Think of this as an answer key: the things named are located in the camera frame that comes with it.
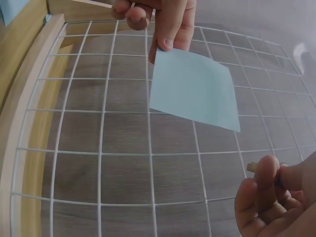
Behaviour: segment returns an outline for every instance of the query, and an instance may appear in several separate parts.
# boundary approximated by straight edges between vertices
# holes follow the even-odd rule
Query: finger
[[[269,225],[267,225],[261,232],[260,236],[283,236],[283,231],[293,224],[297,218],[302,214],[302,210],[297,208],[291,209],[284,213],[282,217],[274,220]]]
[[[243,237],[258,236],[266,224],[258,218],[255,201],[258,187],[247,178],[242,181],[235,199],[235,216],[238,229]]]
[[[280,203],[287,211],[293,208],[304,210],[303,204],[299,200],[292,197],[288,190],[285,190],[281,186],[276,186],[275,189],[278,203]]]
[[[150,63],[155,63],[156,51],[158,47],[158,39],[157,39],[157,27],[155,25],[155,31],[153,35],[152,45],[149,50],[148,60]]]
[[[314,237],[316,233],[316,203],[311,205],[278,237],[304,236]]]
[[[287,166],[282,165],[279,170],[279,179],[282,186],[290,191],[302,190],[303,163]]]
[[[173,48],[174,39],[182,25],[188,0],[162,0],[161,12],[156,14],[158,44],[164,51]]]
[[[112,16],[117,20],[126,18],[126,13],[132,6],[128,0],[116,0],[112,7]]]
[[[191,40],[194,33],[194,19],[196,6],[187,8],[183,15],[182,25],[174,39],[173,47],[189,51]]]
[[[273,156],[266,156],[259,161],[254,177],[258,185],[256,204],[259,217],[266,224],[281,217],[286,212],[286,209],[277,202],[274,183],[278,169],[278,160]]]
[[[135,4],[126,14],[130,28],[140,31],[148,27],[153,9],[142,4]]]
[[[303,191],[289,191],[289,192],[291,193],[291,196],[294,199],[298,200],[303,205],[304,210],[307,209],[308,205],[307,205],[306,198]]]

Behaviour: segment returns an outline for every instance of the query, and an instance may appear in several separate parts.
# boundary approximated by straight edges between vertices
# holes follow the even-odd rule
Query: paper sheet
[[[198,54],[157,50],[150,108],[240,132],[229,69]]]
[[[28,2],[29,0],[0,0],[4,25],[9,25]]]

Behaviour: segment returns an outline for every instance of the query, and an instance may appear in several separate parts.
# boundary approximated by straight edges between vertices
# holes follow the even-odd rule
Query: metal grid
[[[254,96],[255,98],[255,103],[256,103],[256,106],[257,106],[257,109],[259,111],[259,115],[239,115],[240,117],[259,117],[261,118],[262,122],[263,122],[263,125],[264,125],[264,128],[265,128],[265,132],[268,136],[268,140],[269,140],[269,144],[271,146],[271,149],[266,149],[266,150],[254,150],[254,151],[250,151],[250,150],[246,150],[246,151],[243,151],[240,149],[239,147],[239,143],[238,143],[238,138],[237,138],[237,135],[235,133],[235,139],[236,139],[236,143],[237,143],[237,151],[231,151],[231,152],[200,152],[199,150],[199,144],[198,144],[198,137],[197,137],[197,131],[196,131],[196,125],[195,125],[195,122],[192,121],[192,126],[193,126],[193,129],[194,129],[194,136],[195,136],[195,142],[196,142],[196,148],[197,148],[197,152],[196,153],[174,153],[174,154],[153,154],[152,153],[152,145],[151,145],[151,124],[150,124],[150,115],[152,114],[165,114],[165,113],[160,113],[160,112],[150,112],[150,108],[149,108],[149,81],[151,81],[149,79],[149,65],[148,65],[148,61],[146,60],[146,79],[128,79],[128,80],[144,80],[146,81],[146,88],[147,88],[147,111],[146,112],[118,112],[118,111],[106,111],[106,101],[107,101],[107,90],[108,90],[108,85],[109,85],[109,81],[110,80],[120,80],[118,78],[110,78],[110,70],[111,70],[111,63],[112,63],[112,58],[114,55],[118,55],[118,56],[134,56],[134,57],[148,57],[148,38],[151,37],[148,35],[148,31],[146,30],[145,31],[145,35],[120,35],[120,36],[134,36],[134,37],[145,37],[145,55],[125,55],[125,54],[114,54],[114,45],[115,45],[115,41],[116,41],[116,35],[117,35],[117,30],[118,30],[118,25],[119,25],[119,21],[116,21],[116,27],[115,27],[115,32],[113,35],[113,42],[112,42],[112,47],[111,47],[111,53],[110,54],[102,54],[102,53],[81,53],[82,49],[83,49],[83,46],[84,46],[84,43],[86,41],[86,38],[88,36],[104,36],[104,34],[89,34],[89,29],[91,27],[91,25],[94,23],[94,22],[111,22],[111,21],[90,21],[89,22],[89,25],[86,29],[86,32],[84,35],[66,35],[66,36],[62,36],[61,33],[63,32],[63,30],[65,29],[65,27],[67,26],[67,24],[65,24],[64,28],[62,29],[61,33],[60,33],[60,36],[56,39],[50,53],[49,53],[49,56],[47,57],[45,63],[44,63],[44,66],[43,66],[43,69],[45,68],[46,64],[47,64],[47,60],[49,57],[51,56],[67,56],[67,55],[73,55],[73,56],[76,56],[76,61],[75,61],[75,64],[74,64],[74,67],[72,69],[72,73],[71,73],[71,76],[69,78],[42,78],[42,73],[43,73],[43,69],[42,69],[42,72],[40,73],[39,75],[39,78],[37,79],[37,82],[36,82],[36,85],[35,85],[35,88],[33,90],[33,93],[32,93],[32,96],[31,96],[31,99],[29,101],[29,105],[28,105],[28,108],[27,108],[27,111],[46,111],[46,112],[61,112],[61,117],[60,117],[60,121],[59,121],[59,126],[58,126],[58,133],[57,133],[57,139],[56,139],[56,144],[55,144],[55,150],[44,150],[44,149],[33,149],[33,148],[26,148],[26,147],[22,147],[21,146],[21,137],[23,136],[23,132],[24,132],[24,129],[25,129],[25,126],[26,126],[26,123],[24,122],[23,123],[23,126],[22,126],[22,130],[21,130],[21,134],[20,134],[20,139],[19,139],[19,143],[18,143],[18,147],[17,147],[17,152],[16,152],[16,157],[15,157],[15,164],[14,164],[14,172],[13,172],[13,181],[12,181],[12,186],[11,186],[11,234],[12,236],[14,236],[14,196],[15,195],[18,195],[18,196],[23,196],[23,197],[29,197],[29,198],[35,198],[35,199],[40,199],[40,200],[45,200],[45,201],[49,201],[50,202],[50,236],[53,237],[54,236],[54,233],[53,233],[53,207],[54,207],[54,203],[55,202],[59,202],[59,203],[69,203],[69,204],[78,204],[78,205],[93,205],[93,206],[97,206],[97,210],[98,210],[98,236],[102,236],[102,228],[101,228],[101,207],[102,206],[116,206],[116,207],[140,207],[140,206],[150,206],[152,207],[153,209],[153,225],[154,225],[154,235],[157,237],[158,236],[158,230],[157,230],[157,220],[156,220],[156,207],[157,206],[167,206],[167,205],[184,205],[184,204],[192,204],[192,203],[205,203],[205,207],[206,207],[206,213],[207,213],[207,221],[208,221],[208,229],[209,229],[209,236],[211,237],[212,236],[212,231],[211,231],[211,223],[210,223],[210,217],[209,217],[209,210],[208,210],[208,203],[209,202],[212,202],[212,201],[219,201],[219,200],[226,200],[226,199],[233,199],[235,198],[235,196],[232,196],[232,197],[223,197],[223,198],[215,198],[215,199],[208,199],[207,198],[207,194],[206,194],[206,188],[205,188],[205,183],[204,183],[204,175],[203,175],[203,169],[202,169],[202,163],[201,163],[201,158],[200,156],[201,155],[209,155],[209,154],[233,154],[233,153],[238,153],[239,154],[239,157],[240,157],[240,161],[241,161],[241,165],[242,165],[242,169],[243,169],[243,173],[244,173],[244,176],[246,177],[246,173],[245,173],[245,167],[243,165],[243,157],[242,157],[242,154],[244,153],[249,153],[249,152],[269,152],[269,151],[272,151],[273,154],[275,154],[275,151],[279,151],[279,150],[290,150],[290,149],[297,149],[299,151],[299,154],[300,154],[300,158],[301,160],[303,160],[302,156],[301,156],[301,151],[300,149],[301,148],[304,148],[304,147],[312,147],[312,146],[315,146],[315,145],[307,145],[307,146],[299,146],[298,145],[298,142],[295,138],[295,134],[293,132],[293,129],[291,127],[291,124],[289,122],[288,119],[290,118],[301,118],[301,119],[307,119],[310,118],[306,115],[306,113],[304,112],[305,116],[304,117],[289,117],[289,116],[264,116],[262,111],[261,111],[261,108],[260,108],[260,105],[258,103],[258,99],[256,98],[256,95],[254,93],[254,90],[266,90],[266,91],[274,91],[274,92],[283,92],[283,93],[291,93],[291,94],[295,94],[297,99],[298,99],[298,95],[308,95],[311,97],[311,100],[314,104],[314,106],[316,106],[315,104],[315,101],[312,97],[312,95],[310,94],[310,92],[308,91],[308,88],[306,87],[306,84],[304,83],[303,79],[302,79],[302,75],[298,72],[298,70],[295,68],[294,64],[292,63],[291,59],[286,55],[285,51],[283,50],[283,48],[281,48],[281,46],[277,45],[277,44],[274,44],[272,42],[268,42],[268,41],[264,41],[262,39],[258,39],[258,38],[253,38],[253,37],[249,37],[249,36],[245,36],[245,35],[241,35],[241,34],[237,34],[237,33],[232,33],[232,32],[227,32],[227,31],[224,31],[224,30],[218,30],[218,29],[211,29],[211,28],[205,28],[205,27],[196,27],[197,29],[200,30],[201,34],[202,34],[202,37],[203,37],[203,40],[196,40],[194,39],[193,41],[197,41],[197,42],[203,42],[205,43],[206,45],[206,49],[208,51],[208,54],[209,54],[209,57],[212,58],[212,52],[209,48],[209,44],[217,44],[217,45],[224,45],[224,46],[229,46],[233,52],[234,52],[234,55],[235,57],[237,58],[237,61],[238,61],[238,64],[233,64],[233,63],[227,63],[227,62],[219,62],[219,63],[224,63],[224,64],[227,64],[227,65],[235,65],[235,66],[238,66],[238,67],[241,67],[242,71],[243,71],[243,74],[249,84],[249,87],[247,86],[235,86],[235,87],[240,87],[240,88],[249,88],[251,90],[251,93],[252,95]],[[219,31],[219,32],[224,32],[229,44],[222,44],[222,43],[216,43],[216,42],[210,42],[210,41],[207,41],[206,38],[205,38],[205,35],[204,35],[204,31],[205,30],[213,30],[213,31]],[[238,36],[243,36],[245,37],[248,42],[250,43],[251,45],[251,49],[249,48],[243,48],[243,47],[238,47],[238,46],[234,46],[232,44],[232,41],[229,37],[229,34],[234,34],[234,35],[238,35]],[[60,39],[60,38],[65,38],[65,37],[73,37],[73,36],[82,36],[83,37],[83,40],[81,42],[81,45],[80,45],[80,49],[79,49],[79,52],[78,53],[71,53],[71,54],[53,54],[52,53],[52,50],[53,48],[56,46],[57,44],[57,41]],[[261,51],[258,51],[255,49],[255,47],[253,46],[252,42],[250,39],[254,39],[254,40],[260,40],[260,42],[264,43],[271,51],[271,53],[266,53],[266,52],[261,52]],[[280,49],[282,49],[285,57],[283,56],[276,56],[273,51],[271,50],[270,46],[273,45],[273,46],[278,46],[280,47]],[[260,64],[261,64],[261,67],[252,67],[252,66],[247,66],[247,65],[243,65],[238,57],[238,54],[236,53],[236,50],[235,49],[243,49],[243,50],[249,50],[249,51],[252,51],[256,54],[258,60],[260,61]],[[267,54],[267,55],[270,55],[270,56],[273,56],[279,63],[279,71],[274,71],[274,70],[269,70],[269,69],[266,69],[259,54],[258,53],[262,53],[262,54]],[[76,67],[77,67],[77,64],[78,64],[78,61],[79,61],[79,57],[81,55],[109,55],[110,57],[110,60],[109,60],[109,65],[108,65],[108,71],[107,71],[107,76],[106,78],[74,78],[74,74],[75,74],[75,70],[76,70]],[[288,72],[285,72],[278,60],[278,58],[283,58],[283,59],[286,59],[286,60],[289,60],[291,65],[293,66],[293,68],[295,69],[296,73],[297,74],[292,74],[292,73],[288,73]],[[266,75],[268,76],[269,80],[271,81],[271,78],[270,78],[270,75],[268,72],[278,72],[278,73],[283,73],[285,75],[295,75],[295,76],[298,76],[300,78],[300,80],[302,81],[304,87],[306,88],[306,90],[308,91],[308,93],[297,93],[290,81],[290,84],[291,84],[291,87],[293,88],[293,91],[294,92],[288,92],[288,91],[278,91],[278,90],[274,90],[274,89],[262,89],[262,88],[255,88],[255,87],[251,87],[251,83],[249,82],[249,79],[247,77],[247,74],[245,72],[245,68],[254,68],[254,69],[263,69],[266,73]],[[67,98],[68,98],[68,95],[69,95],[69,91],[70,91],[70,88],[71,88],[71,84],[72,84],[72,81],[73,80],[81,80],[81,79],[90,79],[90,80],[96,80],[96,79],[104,79],[106,81],[106,85],[105,85],[105,93],[104,93],[104,98],[103,98],[103,107],[102,107],[102,111],[85,111],[85,110],[67,110],[66,109],[66,104],[67,104]],[[41,80],[69,80],[69,83],[68,83],[68,87],[67,87],[67,91],[66,91],[66,96],[65,96],[65,99],[64,99],[64,103],[63,103],[63,107],[61,110],[58,110],[58,109],[54,109],[54,110],[46,110],[46,109],[31,109],[30,108],[30,105],[32,104],[32,101],[33,101],[33,96],[35,94],[35,91],[37,89],[37,86],[38,86],[38,83],[41,81]],[[282,103],[280,102],[281,106],[282,106],[282,109],[283,111],[285,112],[285,109],[282,105]],[[58,149],[59,147],[59,140],[60,140],[60,134],[61,134],[61,129],[62,129],[62,124],[63,124],[63,117],[64,117],[64,114],[65,112],[67,113],[71,113],[71,112],[76,112],[76,113],[99,113],[101,114],[102,116],[102,119],[101,119],[101,126],[100,126],[100,136],[99,136],[99,151],[97,153],[93,153],[93,152],[75,152],[75,151],[61,151]],[[148,141],[149,141],[149,154],[121,154],[121,153],[104,153],[102,152],[102,144],[103,144],[103,127],[104,127],[104,117],[105,117],[105,114],[110,114],[110,113],[129,113],[129,114],[146,114],[147,115],[147,121],[148,121]],[[290,128],[291,128],[291,132],[292,132],[292,135],[294,137],[294,140],[295,140],[295,143],[296,143],[296,147],[291,147],[291,148],[274,148],[273,145],[272,145],[272,142],[271,142],[271,136],[269,134],[269,131],[268,131],[268,128],[266,126],[266,123],[265,123],[265,120],[264,118],[286,118]],[[46,152],[46,153],[54,153],[54,158],[53,158],[53,172],[52,172],[52,179],[51,179],[51,193],[50,193],[50,198],[44,198],[44,197],[35,197],[35,196],[30,196],[30,195],[27,195],[27,194],[23,194],[23,193],[18,193],[18,192],[15,192],[14,189],[15,189],[15,179],[16,179],[16,175],[17,175],[17,163],[18,163],[18,153],[20,151],[36,151],[36,152]],[[91,203],[91,202],[78,202],[78,201],[69,201],[69,200],[60,200],[60,199],[55,199],[54,198],[54,185],[55,185],[55,174],[56,174],[56,162],[57,162],[57,155],[58,154],[77,154],[77,155],[97,155],[98,156],[98,198],[97,198],[97,203]],[[149,159],[150,159],[150,174],[151,174],[151,195],[152,195],[152,203],[151,204],[112,204],[112,203],[102,203],[101,202],[101,162],[102,162],[102,156],[103,155],[111,155],[111,156],[141,156],[141,157],[148,157],[149,155]],[[187,202],[173,202],[173,203],[155,203],[155,190],[154,190],[154,174],[153,174],[153,157],[159,157],[159,156],[178,156],[178,155],[197,155],[198,156],[198,162],[199,162],[199,166],[200,166],[200,174],[201,174],[201,181],[202,181],[202,185],[203,185],[203,193],[204,193],[204,201],[187,201]]]

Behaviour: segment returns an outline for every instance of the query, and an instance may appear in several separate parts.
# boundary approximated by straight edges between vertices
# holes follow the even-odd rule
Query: hand
[[[243,237],[314,237],[316,153],[295,166],[262,158],[254,179],[240,185],[235,215]]]
[[[149,52],[149,61],[155,62],[157,46],[169,51],[173,47],[188,51],[194,33],[196,0],[116,0],[112,15],[121,20],[127,18],[134,30],[143,30],[156,9],[155,32]]]

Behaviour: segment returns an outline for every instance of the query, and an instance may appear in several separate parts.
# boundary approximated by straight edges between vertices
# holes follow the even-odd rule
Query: fingernail
[[[164,42],[169,48],[173,48],[173,40],[166,39]]]
[[[132,17],[130,17],[129,19],[134,23],[140,22],[142,20],[142,18],[139,19],[139,18],[132,18]]]

